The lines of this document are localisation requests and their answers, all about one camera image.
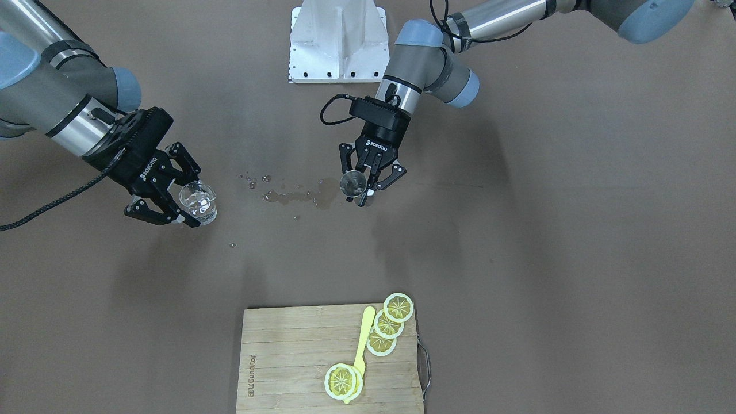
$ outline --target cutting board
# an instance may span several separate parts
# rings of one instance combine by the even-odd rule
[[[345,404],[325,392],[328,369],[352,365],[363,309],[383,304],[247,309],[243,316],[237,414],[423,414],[417,323],[405,322],[394,351],[367,349],[363,392]]]

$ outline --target citrus slice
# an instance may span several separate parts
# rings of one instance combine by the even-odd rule
[[[371,354],[374,354],[377,357],[385,357],[390,354],[394,348],[396,348],[396,342],[396,338],[387,340],[380,336],[376,332],[375,328],[371,328],[370,333],[368,334],[368,343],[366,346]]]
[[[406,322],[414,314],[414,302],[403,293],[392,293],[383,302],[386,317],[394,322]]]
[[[338,400],[353,395],[358,389],[359,375],[347,364],[335,364],[325,374],[325,391]]]
[[[404,322],[394,322],[388,319],[386,312],[381,309],[375,316],[373,328],[380,336],[387,340],[392,340],[401,335],[401,332],[404,330]]]
[[[355,387],[355,391],[352,394],[342,399],[345,404],[349,404],[352,400],[358,398],[358,396],[361,395],[361,392],[363,391],[363,376],[361,375],[361,373],[358,372],[355,367],[353,367],[352,365],[348,366],[350,367],[350,370],[352,370],[355,374],[357,387]]]

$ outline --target gray tabletop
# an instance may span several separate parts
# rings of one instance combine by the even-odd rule
[[[409,173],[357,208],[336,185],[361,123],[319,110],[378,84],[287,83],[300,3],[46,2],[174,117],[163,143],[189,148],[219,216],[131,220],[106,180],[0,235],[0,412],[234,413],[244,309],[394,291],[432,356],[427,413],[733,412],[730,13],[697,0],[644,46],[555,15],[463,54],[476,102],[423,99]],[[431,18],[378,5],[392,40]],[[0,165],[2,222],[96,174],[38,133],[0,143]]]

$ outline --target white plastic mount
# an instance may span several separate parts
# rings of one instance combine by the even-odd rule
[[[380,82],[388,64],[386,11],[373,0],[304,0],[291,11],[290,82]]]

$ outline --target water spill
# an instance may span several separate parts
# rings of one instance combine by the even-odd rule
[[[319,182],[316,192],[290,192],[281,194],[274,190],[267,192],[263,199],[269,203],[281,203],[282,206],[292,201],[301,201],[303,203],[312,202],[320,210],[327,210],[340,192],[339,183],[334,178],[325,178]]]

